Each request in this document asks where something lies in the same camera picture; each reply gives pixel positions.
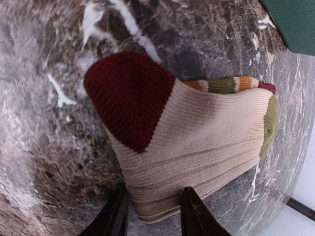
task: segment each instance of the white marble vein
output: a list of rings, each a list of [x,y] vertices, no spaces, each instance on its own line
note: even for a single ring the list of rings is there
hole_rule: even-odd
[[[259,28],[260,30],[264,30],[265,28],[267,28],[267,25],[259,25],[258,28]]]
[[[253,43],[255,50],[257,51],[259,47],[258,37],[254,32],[251,32],[251,42]]]
[[[88,3],[85,7],[84,17],[82,22],[83,30],[83,47],[86,45],[90,37],[97,38],[98,40],[108,40],[113,46],[113,51],[116,53],[118,51],[118,46],[116,40],[108,32],[103,32],[98,29],[95,24],[102,19],[104,10],[96,9],[97,4]]]
[[[52,83],[52,85],[55,87],[57,94],[58,94],[58,107],[61,108],[63,107],[64,104],[66,105],[76,105],[77,102],[73,101],[69,98],[66,97],[66,95],[63,93],[63,91],[61,90],[59,84],[56,82],[55,78],[51,75],[48,74],[48,79],[49,82]]]
[[[270,25],[272,28],[276,29],[276,26],[274,25],[274,23],[270,20],[270,17],[268,15],[265,16],[264,19],[262,20],[258,20],[259,24],[265,24],[265,25]]]
[[[251,202],[254,202],[257,200],[257,197],[259,196],[259,193],[257,193],[255,195],[255,191],[256,191],[256,179],[257,179],[257,174],[260,172],[260,169],[259,169],[259,164],[257,164],[256,166],[256,171],[255,171],[255,175],[254,175],[254,178],[252,180],[252,199],[250,199],[250,203]]]
[[[147,54],[157,63],[161,63],[161,58],[159,57],[157,50],[151,40],[142,35],[142,31],[136,23],[135,18],[128,9],[127,5],[123,0],[109,0],[113,4],[114,8],[120,12],[122,18],[124,19],[125,26],[129,33],[132,35],[133,40],[138,42],[138,44],[146,50]]]

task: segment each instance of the orange stripe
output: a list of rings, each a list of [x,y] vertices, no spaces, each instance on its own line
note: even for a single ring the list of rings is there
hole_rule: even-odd
[[[252,78],[248,76],[240,76],[240,91],[251,89]]]
[[[193,89],[201,91],[201,86],[198,81],[187,81],[185,84]]]

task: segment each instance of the knit sock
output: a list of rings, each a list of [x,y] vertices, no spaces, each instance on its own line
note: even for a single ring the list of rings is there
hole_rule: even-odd
[[[248,77],[239,76],[219,80],[197,80],[187,81],[186,85],[203,92],[213,92],[220,94],[230,94],[245,91],[248,89],[262,88],[276,94],[276,87],[272,84],[264,84],[259,80]]]
[[[184,187],[204,199],[252,168],[278,129],[270,91],[198,91],[138,53],[98,61],[84,84],[146,223],[178,212]]]

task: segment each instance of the marble countertop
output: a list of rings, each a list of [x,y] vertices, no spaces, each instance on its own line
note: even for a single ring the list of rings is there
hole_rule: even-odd
[[[267,157],[205,203],[234,236],[257,236],[278,215],[310,140],[315,58],[285,47],[258,0],[3,0],[0,13],[0,235],[76,235],[122,181],[83,76],[127,50],[183,81],[276,85],[280,128]],[[180,235],[180,217],[145,225],[130,207],[128,235]]]

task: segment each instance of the white floor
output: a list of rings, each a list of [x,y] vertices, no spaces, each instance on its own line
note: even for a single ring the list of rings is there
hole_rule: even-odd
[[[293,197],[315,209],[315,126]],[[285,206],[262,236],[314,236],[315,222]]]

